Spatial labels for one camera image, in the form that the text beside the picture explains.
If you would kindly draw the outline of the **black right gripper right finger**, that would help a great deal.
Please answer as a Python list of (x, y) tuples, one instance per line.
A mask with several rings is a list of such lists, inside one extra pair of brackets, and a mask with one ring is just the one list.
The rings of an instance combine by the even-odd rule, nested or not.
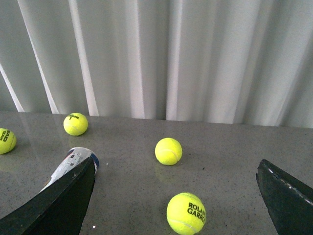
[(279, 235), (313, 233), (313, 189), (266, 159), (260, 161), (256, 181)]

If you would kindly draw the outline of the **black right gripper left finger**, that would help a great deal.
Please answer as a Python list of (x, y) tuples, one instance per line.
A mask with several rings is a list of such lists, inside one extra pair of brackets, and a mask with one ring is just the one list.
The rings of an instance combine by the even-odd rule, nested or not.
[(91, 157), (0, 220), (2, 235), (78, 235), (94, 188)]

